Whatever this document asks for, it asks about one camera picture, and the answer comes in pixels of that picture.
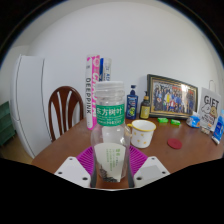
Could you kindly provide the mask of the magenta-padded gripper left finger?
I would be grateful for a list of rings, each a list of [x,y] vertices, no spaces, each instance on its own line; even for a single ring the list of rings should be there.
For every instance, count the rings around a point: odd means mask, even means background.
[[[57,169],[55,175],[81,187],[94,188],[97,176],[93,149],[89,147],[77,157],[69,156]]]

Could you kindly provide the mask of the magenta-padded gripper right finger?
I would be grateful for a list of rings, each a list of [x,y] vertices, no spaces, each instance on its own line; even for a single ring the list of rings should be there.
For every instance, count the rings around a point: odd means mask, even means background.
[[[170,174],[156,156],[148,157],[133,146],[130,147],[129,161],[128,184],[130,188],[143,187]]]

